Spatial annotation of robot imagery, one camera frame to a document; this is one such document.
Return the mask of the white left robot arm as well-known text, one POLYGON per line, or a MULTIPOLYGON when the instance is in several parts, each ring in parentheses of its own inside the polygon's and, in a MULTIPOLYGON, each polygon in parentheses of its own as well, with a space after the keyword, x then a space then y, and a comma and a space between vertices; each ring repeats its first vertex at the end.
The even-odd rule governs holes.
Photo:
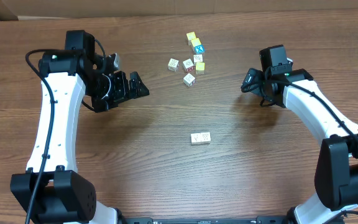
POLYGON ((43 49, 32 69, 42 85, 42 107, 31 157, 10 190, 26 223, 124 223, 116 209, 98 201, 94 185, 78 173, 76 131, 84 97, 88 109, 105 112, 149 95, 137 72, 119 69, 117 54, 97 54, 100 43, 84 30, 69 30, 62 50, 43 49))

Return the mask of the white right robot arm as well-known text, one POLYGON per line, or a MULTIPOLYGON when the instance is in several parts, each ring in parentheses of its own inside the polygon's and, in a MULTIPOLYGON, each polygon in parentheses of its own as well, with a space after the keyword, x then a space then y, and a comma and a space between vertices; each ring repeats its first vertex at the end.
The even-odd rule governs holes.
POLYGON ((261 70, 250 68, 241 90, 261 97, 260 106, 294 112, 320 142, 315 193, 285 216, 257 217, 257 223, 344 223, 358 214, 358 124, 347 119, 304 69, 293 69, 283 45, 259 52, 261 70))

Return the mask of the wooden block red apple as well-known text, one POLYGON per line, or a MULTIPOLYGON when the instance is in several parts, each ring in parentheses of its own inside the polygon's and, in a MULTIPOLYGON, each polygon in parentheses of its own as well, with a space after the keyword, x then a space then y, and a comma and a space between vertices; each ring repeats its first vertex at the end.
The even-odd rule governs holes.
POLYGON ((192 133, 190 136, 191 136, 191 145, 201 144, 201 134, 200 133, 192 133))

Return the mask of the wooden block green side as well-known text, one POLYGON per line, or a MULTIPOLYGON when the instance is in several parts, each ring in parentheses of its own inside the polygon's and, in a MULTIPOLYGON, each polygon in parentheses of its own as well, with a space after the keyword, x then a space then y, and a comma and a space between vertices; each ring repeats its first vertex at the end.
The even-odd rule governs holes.
POLYGON ((211 134, 210 132, 200 133, 201 136, 201 143, 202 144, 209 144, 211 142, 211 134))

